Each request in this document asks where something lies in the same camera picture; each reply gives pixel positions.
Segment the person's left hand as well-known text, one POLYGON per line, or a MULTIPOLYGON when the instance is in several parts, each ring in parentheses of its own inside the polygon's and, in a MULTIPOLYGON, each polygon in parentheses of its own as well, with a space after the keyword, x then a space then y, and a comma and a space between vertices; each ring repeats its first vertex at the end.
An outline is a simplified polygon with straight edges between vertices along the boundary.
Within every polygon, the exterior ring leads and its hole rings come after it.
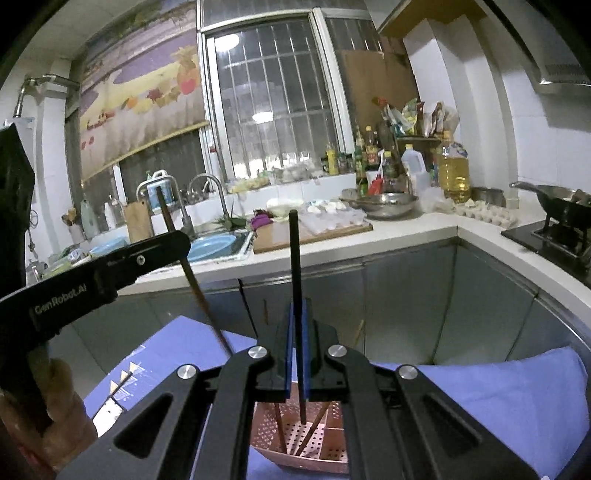
POLYGON ((1 396, 1 420, 38 479, 55 478, 98 438, 84 402, 74 390, 69 365, 54 358, 49 373, 41 392, 52 424, 43 434, 22 416, 24 409, 16 400, 1 396))

